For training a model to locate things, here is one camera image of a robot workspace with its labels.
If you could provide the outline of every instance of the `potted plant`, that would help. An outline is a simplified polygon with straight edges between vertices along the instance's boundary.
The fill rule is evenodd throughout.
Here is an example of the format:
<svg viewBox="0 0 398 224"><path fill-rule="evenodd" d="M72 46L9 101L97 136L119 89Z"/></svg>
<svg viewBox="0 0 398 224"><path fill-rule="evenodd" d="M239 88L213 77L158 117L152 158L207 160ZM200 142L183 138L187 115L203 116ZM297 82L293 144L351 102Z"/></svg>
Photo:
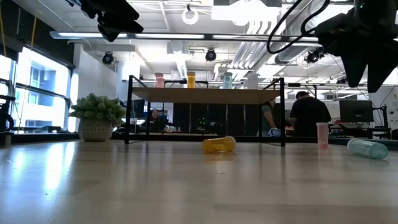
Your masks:
<svg viewBox="0 0 398 224"><path fill-rule="evenodd" d="M111 138L113 128L121 124L125 114L120 100L111 100L107 96L90 93L86 98L77 100L72 106L70 116L80 118L78 134L84 141L106 141Z"/></svg>

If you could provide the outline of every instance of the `pink cup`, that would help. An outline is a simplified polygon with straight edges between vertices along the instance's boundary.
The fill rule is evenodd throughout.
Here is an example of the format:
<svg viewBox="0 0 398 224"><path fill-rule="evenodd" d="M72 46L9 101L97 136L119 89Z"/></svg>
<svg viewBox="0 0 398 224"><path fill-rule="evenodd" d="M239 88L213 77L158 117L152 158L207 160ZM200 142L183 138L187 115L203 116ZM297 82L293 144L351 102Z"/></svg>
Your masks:
<svg viewBox="0 0 398 224"><path fill-rule="evenodd" d="M164 88L163 73L155 73L155 87Z"/></svg>
<svg viewBox="0 0 398 224"><path fill-rule="evenodd" d="M318 128L318 149L329 148L329 123L317 123Z"/></svg>

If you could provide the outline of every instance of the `person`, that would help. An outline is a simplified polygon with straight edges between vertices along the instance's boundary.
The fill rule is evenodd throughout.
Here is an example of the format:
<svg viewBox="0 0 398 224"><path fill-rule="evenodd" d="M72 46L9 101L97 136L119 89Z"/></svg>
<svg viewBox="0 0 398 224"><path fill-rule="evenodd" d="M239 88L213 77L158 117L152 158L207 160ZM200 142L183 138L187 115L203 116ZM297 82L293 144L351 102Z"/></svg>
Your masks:
<svg viewBox="0 0 398 224"><path fill-rule="evenodd" d="M149 121L159 121L159 112L157 111L157 109L154 109L150 112Z"/></svg>
<svg viewBox="0 0 398 224"><path fill-rule="evenodd" d="M296 99L290 112L290 123L294 128L294 136L316 137L317 123L327 123L331 120L328 108L306 91L298 92Z"/></svg>
<svg viewBox="0 0 398 224"><path fill-rule="evenodd" d="M262 118L261 118L261 134L262 137L267 137L268 132L271 128L276 128L274 119L272 117L272 109L275 106L275 100L270 100L261 107Z"/></svg>

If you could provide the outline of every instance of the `table surface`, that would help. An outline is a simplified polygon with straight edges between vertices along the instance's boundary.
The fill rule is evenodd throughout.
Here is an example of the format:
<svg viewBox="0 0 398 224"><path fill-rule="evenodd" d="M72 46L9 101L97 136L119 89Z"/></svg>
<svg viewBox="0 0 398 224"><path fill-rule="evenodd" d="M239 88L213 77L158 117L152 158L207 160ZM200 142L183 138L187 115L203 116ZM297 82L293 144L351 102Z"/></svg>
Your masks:
<svg viewBox="0 0 398 224"><path fill-rule="evenodd" d="M398 223L398 153L54 142L0 149L0 223Z"/></svg>
<svg viewBox="0 0 398 224"><path fill-rule="evenodd" d="M278 97L279 91L134 87L132 94L149 102L259 105Z"/></svg>

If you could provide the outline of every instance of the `man in black shirt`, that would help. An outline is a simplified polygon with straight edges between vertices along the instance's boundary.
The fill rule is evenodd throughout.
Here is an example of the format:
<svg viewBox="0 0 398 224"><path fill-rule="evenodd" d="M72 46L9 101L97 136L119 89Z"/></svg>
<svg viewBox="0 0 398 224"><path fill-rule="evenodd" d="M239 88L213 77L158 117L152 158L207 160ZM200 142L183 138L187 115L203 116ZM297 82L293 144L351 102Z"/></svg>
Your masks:
<svg viewBox="0 0 398 224"><path fill-rule="evenodd" d="M316 137L317 123L327 123L331 120L328 108L305 91L298 92L296 99L290 112L294 136Z"/></svg>

